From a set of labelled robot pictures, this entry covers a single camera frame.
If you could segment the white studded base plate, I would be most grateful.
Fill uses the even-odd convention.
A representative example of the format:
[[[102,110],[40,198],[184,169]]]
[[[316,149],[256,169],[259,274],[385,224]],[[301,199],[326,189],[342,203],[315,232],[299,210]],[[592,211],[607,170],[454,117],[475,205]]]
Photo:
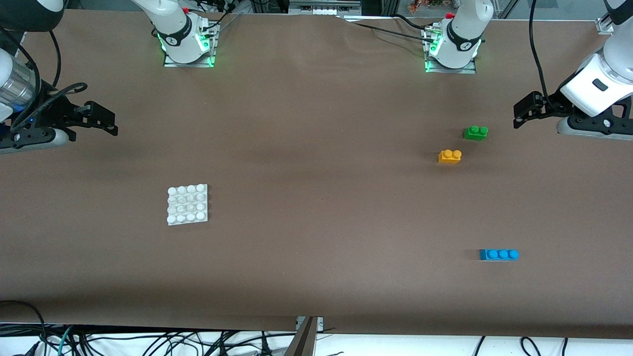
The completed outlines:
[[[169,187],[167,194],[167,225],[175,226],[208,221],[210,203],[207,184]]]

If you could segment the blue three-stud block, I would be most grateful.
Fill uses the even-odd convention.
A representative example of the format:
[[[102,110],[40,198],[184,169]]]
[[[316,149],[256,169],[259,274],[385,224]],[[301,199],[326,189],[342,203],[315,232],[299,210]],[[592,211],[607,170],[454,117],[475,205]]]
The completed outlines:
[[[481,249],[479,254],[482,261],[517,261],[520,257],[515,249]]]

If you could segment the orange background clutter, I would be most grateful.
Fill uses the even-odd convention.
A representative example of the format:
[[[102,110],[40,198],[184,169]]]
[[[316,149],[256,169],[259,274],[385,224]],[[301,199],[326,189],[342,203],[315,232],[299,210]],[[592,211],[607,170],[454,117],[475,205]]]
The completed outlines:
[[[411,0],[408,5],[409,13],[416,14],[422,10],[436,9],[445,5],[445,0]]]

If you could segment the aluminium extrusion bar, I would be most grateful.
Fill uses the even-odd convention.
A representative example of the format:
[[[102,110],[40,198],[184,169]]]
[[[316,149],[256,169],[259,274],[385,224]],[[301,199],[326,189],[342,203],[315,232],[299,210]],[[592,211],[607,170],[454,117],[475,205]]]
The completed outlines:
[[[362,15],[361,0],[288,0],[289,14]]]

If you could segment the metal table edge bracket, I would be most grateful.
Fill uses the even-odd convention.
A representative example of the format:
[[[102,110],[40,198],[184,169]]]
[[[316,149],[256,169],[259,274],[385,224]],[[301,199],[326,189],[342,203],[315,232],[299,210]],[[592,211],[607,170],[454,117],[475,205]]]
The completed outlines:
[[[324,330],[323,317],[298,317],[298,330],[292,340],[292,356],[314,356],[317,334]]]

